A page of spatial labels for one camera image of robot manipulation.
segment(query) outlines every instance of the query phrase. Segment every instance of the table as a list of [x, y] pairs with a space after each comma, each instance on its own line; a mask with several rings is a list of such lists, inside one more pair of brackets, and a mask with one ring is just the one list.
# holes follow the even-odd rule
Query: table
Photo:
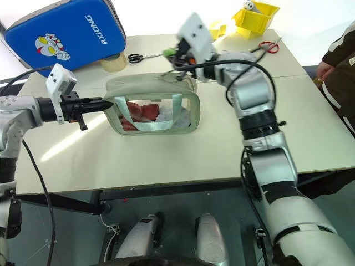
[[[267, 30], [261, 38], [246, 41], [237, 34], [216, 43], [218, 50], [250, 50], [261, 41], [276, 40]], [[125, 54], [154, 54], [176, 43], [172, 35], [128, 37]], [[275, 79], [276, 114], [300, 173], [355, 167], [355, 139], [325, 101], [285, 45], [261, 62]], [[151, 58], [111, 74], [97, 63], [75, 72], [75, 90], [81, 98], [103, 96], [105, 82], [118, 75], [167, 71], [164, 58]], [[30, 76], [22, 95], [47, 96], [45, 79]], [[102, 113], [86, 114], [89, 130], [78, 124], [45, 123], [30, 130], [25, 140], [31, 148], [48, 191], [102, 190], [151, 184], [221, 181], [239, 177], [242, 136], [233, 109], [225, 101], [225, 88], [216, 82], [199, 83], [200, 125], [186, 135], [118, 135]], [[38, 177], [23, 149], [16, 173], [19, 194], [43, 193]]]

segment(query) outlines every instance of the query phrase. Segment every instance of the brown jacket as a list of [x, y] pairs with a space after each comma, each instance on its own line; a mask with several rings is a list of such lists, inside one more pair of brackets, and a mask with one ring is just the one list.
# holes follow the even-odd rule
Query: brown jacket
[[337, 114], [355, 117], [355, 21], [331, 44], [322, 60], [335, 67], [325, 85], [341, 106]]

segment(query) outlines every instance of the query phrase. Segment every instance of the scissors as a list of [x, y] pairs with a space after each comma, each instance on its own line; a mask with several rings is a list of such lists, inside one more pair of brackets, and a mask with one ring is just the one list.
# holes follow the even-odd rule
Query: scissors
[[142, 62], [143, 59], [159, 57], [161, 55], [163, 55], [163, 54], [152, 54], [152, 55], [147, 55], [144, 57], [141, 54], [130, 54], [130, 55], [128, 55], [128, 62], [130, 62], [131, 64], [137, 64], [139, 62]]
[[269, 53], [269, 54], [276, 54], [278, 51], [279, 51], [279, 49], [280, 49], [280, 47], [278, 46], [278, 43], [281, 41], [281, 38], [279, 38], [277, 41], [275, 41], [275, 42], [269, 42], [269, 41], [267, 41], [267, 42], [262, 42], [262, 43], [259, 43], [259, 47], [263, 47], [263, 46], [267, 46], [267, 52]]

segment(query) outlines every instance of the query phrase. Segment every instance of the person's hand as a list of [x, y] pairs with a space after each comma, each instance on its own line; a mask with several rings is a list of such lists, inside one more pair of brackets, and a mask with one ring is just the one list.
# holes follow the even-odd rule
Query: person's hand
[[335, 67], [321, 61], [317, 68], [317, 78], [324, 81], [334, 69]]

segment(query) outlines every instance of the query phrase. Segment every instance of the wire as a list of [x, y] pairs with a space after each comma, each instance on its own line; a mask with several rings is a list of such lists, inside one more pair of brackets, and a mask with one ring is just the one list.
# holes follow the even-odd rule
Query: wire
[[53, 212], [53, 207], [52, 207], [52, 202], [50, 200], [50, 196], [49, 196], [49, 193], [48, 193], [48, 190], [47, 190], [47, 187], [45, 186], [45, 183], [44, 183], [44, 180], [43, 180], [43, 176], [42, 174], [40, 173], [38, 167], [37, 167], [37, 164], [33, 158], [33, 155], [31, 153], [31, 150], [29, 149], [29, 147], [27, 146], [27, 143], [25, 142], [25, 140], [22, 140], [22, 144], [24, 146], [24, 148], [27, 150], [28, 152], [28, 156], [31, 160], [31, 163], [39, 177], [39, 180], [40, 180], [40, 183], [43, 187], [43, 190], [44, 190], [44, 195], [45, 195], [45, 198], [47, 200], [47, 205], [48, 205], [48, 208], [49, 208], [49, 213], [50, 213], [50, 219], [52, 220], [52, 239], [50, 241], [50, 249], [49, 249], [49, 254], [48, 254], [48, 261], [47, 261], [47, 266], [50, 266], [51, 262], [52, 262], [52, 256], [53, 256], [53, 251], [54, 251], [54, 243], [55, 243], [55, 219], [54, 219], [54, 212]]
[[253, 50], [250, 50], [249, 53], [254, 53], [256, 51], [259, 51], [259, 50], [265, 50], [264, 47], [258, 47], [258, 48], [255, 48]]
[[267, 228], [265, 226], [265, 223], [262, 220], [262, 218], [261, 218], [261, 216], [260, 216], [260, 214], [259, 214], [259, 212], [258, 212], [258, 210], [257, 210], [257, 208], [256, 208], [256, 206], [255, 206], [255, 204], [253, 202], [252, 196], [250, 194], [250, 190], [247, 188], [247, 185], [246, 185], [245, 176], [244, 176], [244, 172], [243, 172], [243, 163], [242, 163], [244, 155], [245, 155], [245, 149], [243, 149], [241, 157], [240, 157], [240, 175], [241, 175], [242, 185], [243, 185], [245, 193], [247, 194], [247, 199], [249, 201], [250, 207], [252, 208], [257, 220], [259, 221], [259, 224], [260, 224], [261, 228], [264, 230], [265, 235], [266, 235], [266, 239], [268, 240], [270, 246], [272, 246], [272, 242], [271, 242], [271, 238], [270, 238], [270, 235], [268, 233], [268, 230], [267, 230]]
[[114, 233], [113, 236], [111, 237], [109, 243], [107, 244], [107, 247], [106, 247], [106, 250], [105, 250], [105, 255], [104, 255], [104, 262], [107, 261], [107, 255], [108, 255], [108, 253], [109, 253], [109, 249], [110, 249], [110, 247], [111, 247], [111, 243], [112, 243], [113, 239], [114, 239], [116, 236], [118, 236], [118, 233]]
[[28, 75], [28, 74], [31, 74], [31, 73], [34, 73], [34, 72], [38, 72], [38, 71], [42, 71], [42, 70], [48, 70], [48, 69], [52, 69], [53, 67], [52, 66], [44, 66], [42, 68], [34, 68], [34, 69], [31, 69], [27, 72], [24, 72], [22, 73], [21, 75], [18, 75], [17, 77], [13, 78], [8, 84], [6, 84], [5, 87], [2, 88], [2, 90], [0, 91], [0, 96], [3, 96], [6, 91], [8, 90], [8, 88], [10, 88], [10, 86], [17, 80], [19, 80], [20, 78]]
[[102, 222], [102, 224], [103, 224], [104, 226], [106, 226], [107, 228], [110, 228], [113, 232], [115, 232], [115, 234], [118, 234], [118, 232], [116, 231], [116, 229], [115, 229], [114, 227], [109, 226], [108, 224], [106, 224], [106, 223], [104, 222], [104, 220], [102, 219], [102, 215], [101, 215], [101, 214], [100, 214], [100, 219], [101, 219], [101, 222]]
[[250, 69], [252, 69], [264, 56], [265, 54], [267, 53], [267, 49], [264, 49], [264, 52], [259, 56], [258, 59], [256, 59], [256, 61], [251, 64], [250, 66], [248, 66], [246, 69], [244, 69], [238, 76], [236, 76], [232, 81], [231, 83], [228, 85], [227, 87], [227, 90], [226, 90], [226, 93], [225, 93], [225, 96], [226, 96], [226, 100], [227, 102], [233, 106], [233, 103], [230, 101], [230, 99], [228, 98], [228, 92], [230, 90], [230, 88], [232, 87], [232, 85], [234, 84], [234, 82], [239, 79], [240, 77], [242, 77], [245, 73], [247, 73]]
[[272, 90], [273, 90], [274, 102], [276, 102], [276, 96], [277, 96], [276, 95], [276, 87], [275, 87], [275, 83], [273, 82], [272, 76], [265, 68], [263, 68], [261, 65], [259, 65], [256, 62], [253, 62], [253, 61], [241, 60], [241, 59], [228, 59], [228, 60], [220, 60], [220, 61], [217, 61], [217, 60], [209, 61], [206, 63], [188, 65], [188, 66], [175, 66], [175, 63], [173, 61], [173, 68], [174, 68], [174, 70], [177, 70], [177, 71], [186, 71], [186, 70], [189, 71], [189, 70], [195, 70], [197, 68], [204, 68], [204, 67], [210, 67], [212, 65], [223, 65], [223, 64], [246, 64], [246, 65], [252, 65], [252, 67], [260, 69], [270, 80]]

